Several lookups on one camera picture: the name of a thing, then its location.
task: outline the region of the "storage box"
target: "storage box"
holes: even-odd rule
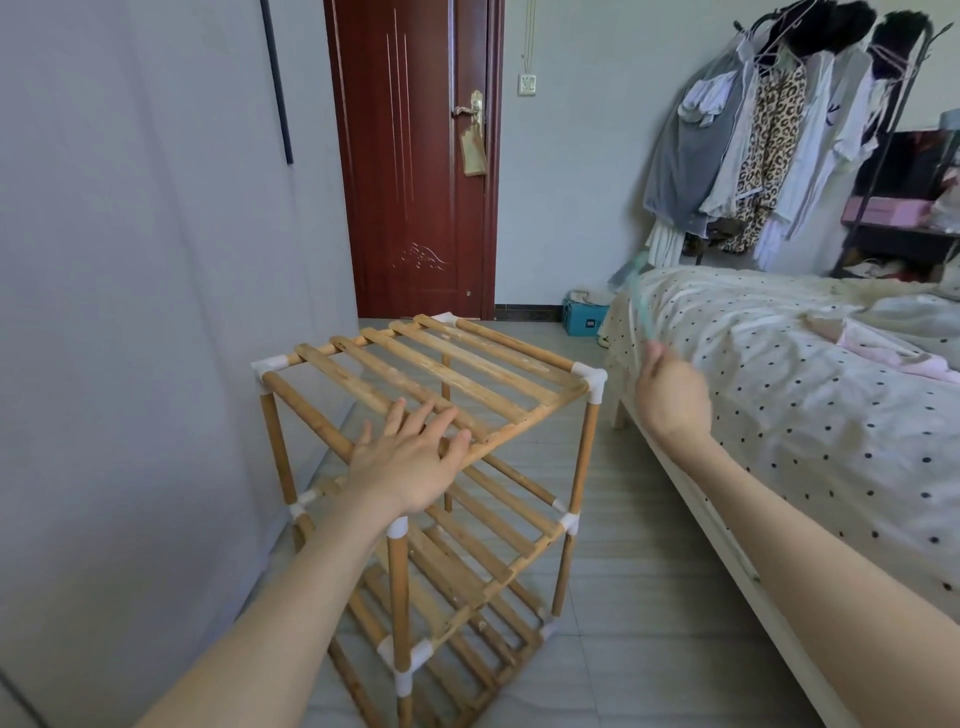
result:
[[[609,308],[564,299],[564,328],[570,336],[596,336]]]
[[[843,221],[856,220],[862,197],[851,197],[843,211]],[[872,197],[863,211],[863,222],[891,228],[917,228],[930,211],[929,200],[902,200],[896,197]]]

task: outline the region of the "cable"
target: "cable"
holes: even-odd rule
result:
[[[523,43],[523,72],[534,67],[534,32],[537,29],[537,0],[527,0],[526,38]]]
[[[51,728],[50,723],[40,714],[40,711],[34,707],[26,695],[16,686],[10,676],[0,667],[0,685],[4,687],[13,702],[20,706],[20,709],[36,724],[36,728]]]

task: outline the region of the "baseboard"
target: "baseboard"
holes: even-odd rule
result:
[[[533,303],[498,303],[493,307],[494,321],[547,321],[559,323],[564,307]]]

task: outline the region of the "red-brown door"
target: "red-brown door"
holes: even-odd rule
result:
[[[474,90],[489,105],[494,0],[326,2],[359,314],[480,317],[488,185],[464,175],[452,111]]]

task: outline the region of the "wall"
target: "wall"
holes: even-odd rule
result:
[[[749,25],[776,4],[540,2],[537,95],[520,98],[526,5],[507,0],[495,300],[557,304],[572,286],[604,283],[636,253],[650,225],[639,200],[647,163],[674,97],[723,50],[735,19]],[[904,7],[874,5],[881,13]],[[951,0],[910,7],[929,12],[938,27],[960,19]],[[960,107],[960,45],[951,37],[958,32],[939,41],[924,66],[907,124],[935,126],[942,109]],[[831,214],[822,213],[823,235],[835,231],[830,221],[839,212]],[[818,248],[789,264],[828,256]]]
[[[229,625],[285,521],[249,364],[356,326],[323,6],[274,20],[293,168],[253,0],[0,24],[0,665],[54,725],[130,725]]]

